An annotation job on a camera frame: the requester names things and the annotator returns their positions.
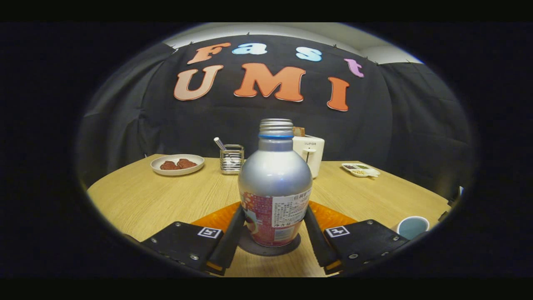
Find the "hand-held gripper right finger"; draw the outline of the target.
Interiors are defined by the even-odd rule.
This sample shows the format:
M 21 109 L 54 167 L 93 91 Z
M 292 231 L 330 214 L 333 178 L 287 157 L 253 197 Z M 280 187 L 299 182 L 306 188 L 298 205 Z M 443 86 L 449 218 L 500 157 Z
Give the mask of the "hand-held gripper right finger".
M 366 271 L 409 243 L 376 220 L 357 221 L 314 201 L 308 204 L 304 222 L 316 260 L 326 275 Z

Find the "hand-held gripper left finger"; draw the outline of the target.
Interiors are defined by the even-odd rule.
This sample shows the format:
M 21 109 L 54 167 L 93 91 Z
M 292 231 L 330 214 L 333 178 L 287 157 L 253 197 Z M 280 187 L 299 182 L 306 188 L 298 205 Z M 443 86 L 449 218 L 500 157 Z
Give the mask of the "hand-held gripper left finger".
M 241 203 L 236 202 L 191 223 L 172 222 L 141 244 L 181 266 L 223 276 L 244 222 Z

